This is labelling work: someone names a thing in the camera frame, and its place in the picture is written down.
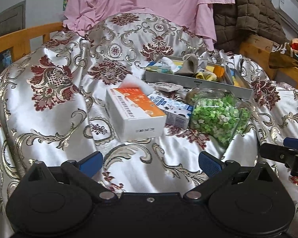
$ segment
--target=metal screw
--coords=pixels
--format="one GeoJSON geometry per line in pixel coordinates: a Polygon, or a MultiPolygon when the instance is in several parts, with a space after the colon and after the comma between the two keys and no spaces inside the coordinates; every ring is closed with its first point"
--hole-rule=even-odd
{"type": "Polygon", "coordinates": [[[103,191],[99,194],[99,197],[103,200],[110,200],[115,197],[115,194],[111,191],[103,191]]]}
{"type": "Polygon", "coordinates": [[[147,198],[148,202],[154,202],[154,198],[147,198]]]}
{"type": "Polygon", "coordinates": [[[189,191],[186,196],[190,199],[197,200],[202,196],[202,194],[198,191],[189,191]]]}

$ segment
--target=orange and white box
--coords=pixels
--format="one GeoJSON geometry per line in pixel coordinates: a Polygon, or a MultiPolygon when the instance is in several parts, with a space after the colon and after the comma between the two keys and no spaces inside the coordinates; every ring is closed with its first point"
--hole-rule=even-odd
{"type": "Polygon", "coordinates": [[[166,115],[138,88],[109,88],[106,109],[121,142],[159,137],[166,115]]]}

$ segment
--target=wooden bed frame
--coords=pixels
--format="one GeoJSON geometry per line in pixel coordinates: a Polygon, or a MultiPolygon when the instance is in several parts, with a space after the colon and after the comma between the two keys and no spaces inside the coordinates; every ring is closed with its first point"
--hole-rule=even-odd
{"type": "Polygon", "coordinates": [[[31,52],[30,39],[42,36],[43,43],[50,40],[50,33],[62,30],[62,22],[55,22],[22,29],[0,37],[0,52],[10,49],[12,62],[31,52]]]}
{"type": "MultiPolygon", "coordinates": [[[[50,40],[50,33],[62,30],[62,22],[45,24],[37,27],[22,29],[0,37],[0,52],[10,49],[12,62],[19,60],[31,52],[30,39],[42,36],[43,43],[50,40]]],[[[267,73],[269,78],[273,80],[277,71],[289,76],[295,81],[295,88],[298,89],[298,68],[289,69],[270,69],[268,65],[269,54],[272,49],[273,42],[263,37],[251,35],[240,46],[240,53],[255,62],[257,62],[267,73]]]]}

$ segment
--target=small carton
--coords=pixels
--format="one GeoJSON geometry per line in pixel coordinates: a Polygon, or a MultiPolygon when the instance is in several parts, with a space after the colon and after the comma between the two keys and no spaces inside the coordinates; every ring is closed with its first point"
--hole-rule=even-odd
{"type": "Polygon", "coordinates": [[[159,137],[166,115],[138,88],[109,88],[106,109],[121,142],[159,137]]]}
{"type": "Polygon", "coordinates": [[[149,95],[149,98],[167,115],[167,124],[186,129],[188,127],[193,107],[173,99],[157,94],[149,95]]]}

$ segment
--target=green paper stars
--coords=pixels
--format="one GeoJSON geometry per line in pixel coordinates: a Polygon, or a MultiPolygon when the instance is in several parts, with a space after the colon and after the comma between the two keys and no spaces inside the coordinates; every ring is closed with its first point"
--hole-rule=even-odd
{"type": "Polygon", "coordinates": [[[250,108],[232,94],[222,98],[192,98],[195,102],[191,117],[191,128],[215,137],[228,147],[237,133],[243,133],[250,119],[250,108]]]}

